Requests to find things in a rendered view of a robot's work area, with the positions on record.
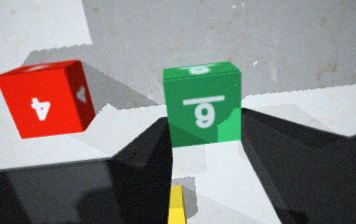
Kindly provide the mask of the red block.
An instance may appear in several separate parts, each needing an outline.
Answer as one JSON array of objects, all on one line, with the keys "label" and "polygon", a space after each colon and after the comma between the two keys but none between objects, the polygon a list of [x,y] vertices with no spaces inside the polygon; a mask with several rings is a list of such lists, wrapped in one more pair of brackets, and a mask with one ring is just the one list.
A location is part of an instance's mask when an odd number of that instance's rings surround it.
[{"label": "red block", "polygon": [[21,139],[84,132],[96,116],[79,59],[11,70],[0,88]]}]

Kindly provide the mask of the green block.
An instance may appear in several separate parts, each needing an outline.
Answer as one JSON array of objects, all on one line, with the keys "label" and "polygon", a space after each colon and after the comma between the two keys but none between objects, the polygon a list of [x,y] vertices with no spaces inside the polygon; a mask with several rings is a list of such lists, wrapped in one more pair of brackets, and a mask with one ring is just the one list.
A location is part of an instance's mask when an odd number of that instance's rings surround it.
[{"label": "green block", "polygon": [[172,148],[241,140],[242,72],[230,61],[163,70]]}]

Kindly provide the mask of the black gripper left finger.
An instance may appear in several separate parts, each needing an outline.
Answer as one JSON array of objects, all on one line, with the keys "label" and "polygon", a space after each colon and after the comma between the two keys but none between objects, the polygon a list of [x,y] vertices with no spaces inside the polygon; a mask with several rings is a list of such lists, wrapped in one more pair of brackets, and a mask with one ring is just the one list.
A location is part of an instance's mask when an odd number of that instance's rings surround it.
[{"label": "black gripper left finger", "polygon": [[0,169],[0,224],[168,224],[172,168],[160,117],[112,157]]}]

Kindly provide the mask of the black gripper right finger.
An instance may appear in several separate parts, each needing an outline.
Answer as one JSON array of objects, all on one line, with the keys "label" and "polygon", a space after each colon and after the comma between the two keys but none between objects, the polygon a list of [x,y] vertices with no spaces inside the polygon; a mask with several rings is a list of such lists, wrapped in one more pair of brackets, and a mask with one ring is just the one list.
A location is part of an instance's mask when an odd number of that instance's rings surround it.
[{"label": "black gripper right finger", "polygon": [[241,143],[281,224],[356,224],[356,135],[242,108]]}]

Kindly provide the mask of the yellow block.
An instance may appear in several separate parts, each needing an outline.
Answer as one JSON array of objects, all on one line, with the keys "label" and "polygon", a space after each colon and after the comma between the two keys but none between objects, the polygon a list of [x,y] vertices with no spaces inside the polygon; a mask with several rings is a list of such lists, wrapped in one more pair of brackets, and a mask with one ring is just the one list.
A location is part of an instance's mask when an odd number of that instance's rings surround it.
[{"label": "yellow block", "polygon": [[171,187],[168,224],[187,224],[182,186]]}]

